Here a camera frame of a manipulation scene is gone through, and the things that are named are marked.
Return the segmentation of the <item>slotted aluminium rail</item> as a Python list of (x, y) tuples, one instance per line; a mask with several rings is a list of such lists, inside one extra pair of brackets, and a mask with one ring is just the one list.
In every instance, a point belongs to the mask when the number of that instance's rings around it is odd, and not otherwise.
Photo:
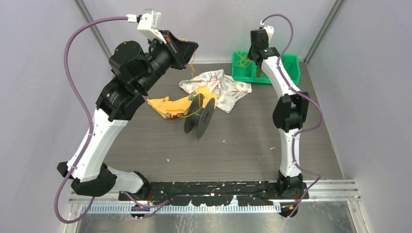
[[(149, 214), (155, 212), (155, 208), (145, 211), (143, 208), (132, 203), (97, 203), (93, 204), (88, 211), (89, 214)], [(231, 213), (281, 213), (280, 203), (275, 202), (263, 206), (240, 206), (238, 203), (220, 206), (172, 206), (162, 207), (159, 214), (231, 214)]]

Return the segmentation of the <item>yellow snack bag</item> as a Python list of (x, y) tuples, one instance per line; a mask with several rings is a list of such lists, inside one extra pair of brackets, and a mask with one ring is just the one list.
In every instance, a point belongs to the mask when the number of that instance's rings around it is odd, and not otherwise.
[(208, 101), (212, 99), (217, 103), (217, 94), (211, 93), (207, 85), (198, 87), (188, 96), (178, 100), (170, 100), (169, 97), (164, 97), (162, 99), (147, 99), (147, 103), (165, 119), (185, 118), (187, 117), (190, 104), (199, 94), (203, 95), (201, 107), (205, 108)]

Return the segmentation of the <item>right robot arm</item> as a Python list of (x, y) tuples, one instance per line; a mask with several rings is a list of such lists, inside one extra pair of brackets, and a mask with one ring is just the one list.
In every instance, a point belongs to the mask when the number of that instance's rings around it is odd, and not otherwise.
[(278, 101), (273, 111), (273, 123), (281, 139), (281, 165), (276, 181), (276, 191), (283, 199), (297, 198), (304, 189), (302, 170), (299, 168), (298, 132), (306, 121), (309, 102), (293, 83), (280, 59), (278, 50), (269, 46), (274, 29), (261, 26), (251, 30), (248, 59), (255, 62), (259, 72), (270, 80)]

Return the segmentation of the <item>white patterned cloth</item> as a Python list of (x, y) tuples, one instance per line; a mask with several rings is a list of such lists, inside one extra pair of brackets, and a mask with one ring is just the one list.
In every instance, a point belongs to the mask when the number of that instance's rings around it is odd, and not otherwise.
[(206, 86), (209, 93), (216, 94), (216, 106), (230, 113), (235, 103), (252, 92), (250, 83), (235, 81), (232, 76), (225, 74), (223, 69), (201, 73), (190, 80), (182, 80), (178, 85), (191, 94), (196, 89)]

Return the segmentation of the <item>green three-compartment bin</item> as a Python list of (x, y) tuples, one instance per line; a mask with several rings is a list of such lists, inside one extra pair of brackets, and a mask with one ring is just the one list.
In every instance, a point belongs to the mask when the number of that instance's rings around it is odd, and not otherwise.
[[(233, 51), (231, 74), (235, 81), (258, 84), (271, 84), (265, 73), (260, 73), (256, 64), (247, 58), (247, 51)], [(298, 57), (294, 54), (284, 54), (282, 64), (295, 85), (299, 84), (301, 70)]]

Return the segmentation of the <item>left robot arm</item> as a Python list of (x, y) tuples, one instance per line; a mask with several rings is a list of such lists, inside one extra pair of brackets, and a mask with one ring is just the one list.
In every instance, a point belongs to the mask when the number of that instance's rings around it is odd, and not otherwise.
[(92, 131), (86, 133), (74, 156), (57, 167), (62, 176), (71, 179), (76, 194), (100, 197), (122, 191), (138, 201), (148, 197), (151, 185), (147, 178), (137, 171), (114, 169), (104, 159), (153, 85), (169, 68), (184, 69), (198, 49), (198, 43), (181, 40), (168, 30), (160, 34), (163, 40), (149, 40), (147, 52), (138, 42), (125, 41), (109, 58), (114, 77), (97, 98)]

